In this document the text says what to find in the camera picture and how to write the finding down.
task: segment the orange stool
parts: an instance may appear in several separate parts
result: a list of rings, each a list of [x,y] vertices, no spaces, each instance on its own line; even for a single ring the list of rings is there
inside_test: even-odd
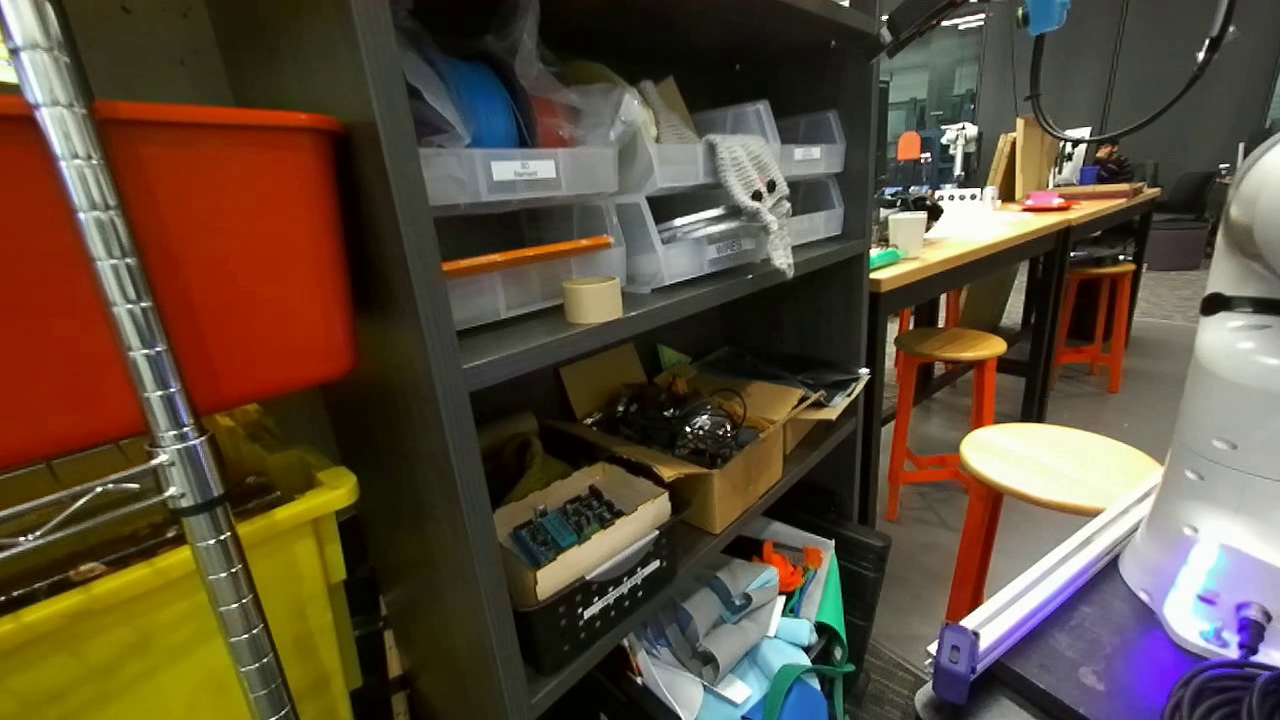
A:
[[[959,454],[911,450],[911,410],[917,410],[917,374],[930,365],[976,365],[973,385],[973,426],[994,418],[994,365],[1006,352],[1005,337],[976,327],[911,327],[896,337],[896,410],[892,410],[892,449],[888,449],[888,499],[883,519],[898,515],[905,484],[954,484]]]
[[[944,325],[938,327],[954,327],[962,311],[962,287],[944,292]],[[896,331],[911,331],[917,327],[917,311],[905,307],[896,311]]]
[[[983,598],[1005,494],[1090,515],[1164,476],[1148,450],[1063,424],[976,426],[959,438],[959,464],[966,507],[953,571],[947,625],[962,621]]]
[[[1106,392],[1118,392],[1133,276],[1136,276],[1136,264],[1067,267],[1053,366],[1083,365],[1088,373],[1100,373],[1106,381]],[[1076,317],[1076,296],[1083,282],[1100,282],[1100,303],[1095,303],[1095,319],[1090,319],[1090,340],[1071,345],[1071,317]]]

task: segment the cable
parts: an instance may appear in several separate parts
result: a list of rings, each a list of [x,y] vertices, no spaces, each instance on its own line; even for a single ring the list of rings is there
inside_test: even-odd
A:
[[[1276,720],[1280,671],[1255,660],[1198,665],[1164,702],[1164,720]]]
[[[1209,660],[1181,681],[1164,702],[1164,720],[1276,720],[1280,715],[1280,668],[1252,656],[1267,640],[1272,610],[1263,604],[1237,608],[1239,660]]]
[[[1118,131],[1100,131],[1100,134],[1088,134],[1088,143],[1116,143],[1118,134],[1133,134],[1148,124],[1157,124],[1173,102],[1181,102],[1197,82],[1198,74],[1209,71],[1209,63],[1216,60],[1216,50],[1223,48],[1226,30],[1232,30],[1232,19],[1237,19],[1237,0],[1220,0],[1216,2],[1216,17],[1213,17],[1213,27],[1197,50],[1197,66],[1190,74],[1157,108],[1148,110],[1145,118],[1118,127]],[[1063,140],[1063,143],[1078,143],[1078,134],[1063,134],[1048,110],[1042,110],[1042,100],[1039,100],[1039,66],[1042,66],[1042,37],[1032,40],[1032,79],[1028,79],[1028,102],[1032,102],[1032,114],[1036,124],[1042,127],[1042,134],[1053,140]]]

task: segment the orange chair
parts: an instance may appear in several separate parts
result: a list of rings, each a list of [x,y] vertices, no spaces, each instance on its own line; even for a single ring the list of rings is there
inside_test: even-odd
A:
[[[1083,365],[1088,373],[1106,381],[1106,392],[1122,386],[1133,276],[1136,264],[1067,267],[1053,366]],[[1083,282],[1100,282],[1100,303],[1088,345],[1071,345],[1071,317]]]
[[[917,410],[917,374],[930,365],[976,365],[973,416],[966,424],[994,418],[994,365],[1006,352],[1005,337],[976,327],[911,327],[896,337],[896,410],[892,410],[892,449],[888,449],[888,499],[883,519],[898,515],[906,484],[959,484],[959,454],[911,450],[911,410]]]

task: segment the workbench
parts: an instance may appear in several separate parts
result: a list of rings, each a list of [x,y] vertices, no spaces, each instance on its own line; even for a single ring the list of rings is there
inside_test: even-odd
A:
[[[1024,374],[1020,418],[1042,418],[1053,385],[1054,307],[1067,276],[1067,253],[1076,239],[1104,226],[1133,222],[1136,267],[1145,267],[1157,188],[1116,199],[1076,199],[1067,213],[1020,213],[1014,204],[983,213],[976,222],[944,222],[947,230],[917,246],[906,260],[866,276],[866,366],[860,432],[860,524],[877,526],[881,490],[881,418],[883,418],[883,352],[896,311],[930,303],[934,296],[976,282],[999,271],[1006,260],[1028,260],[1024,296],[1024,354],[1013,354],[1006,373]]]

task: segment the yellow bin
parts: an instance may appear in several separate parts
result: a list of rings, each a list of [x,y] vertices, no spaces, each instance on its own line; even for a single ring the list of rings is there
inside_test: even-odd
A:
[[[348,468],[241,524],[302,720],[348,720],[359,685],[336,510]],[[236,720],[249,715],[187,546],[0,614],[0,715]]]

